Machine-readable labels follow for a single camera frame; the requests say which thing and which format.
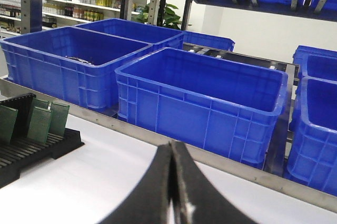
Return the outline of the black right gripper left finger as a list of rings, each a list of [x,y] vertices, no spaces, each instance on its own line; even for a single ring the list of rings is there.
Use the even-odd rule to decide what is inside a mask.
[[[171,145],[158,146],[141,180],[101,223],[167,223],[171,159]]]

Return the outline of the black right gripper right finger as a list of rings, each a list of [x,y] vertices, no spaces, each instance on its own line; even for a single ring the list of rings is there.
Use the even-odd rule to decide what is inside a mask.
[[[201,172],[186,145],[172,142],[171,197],[175,223],[256,223]]]

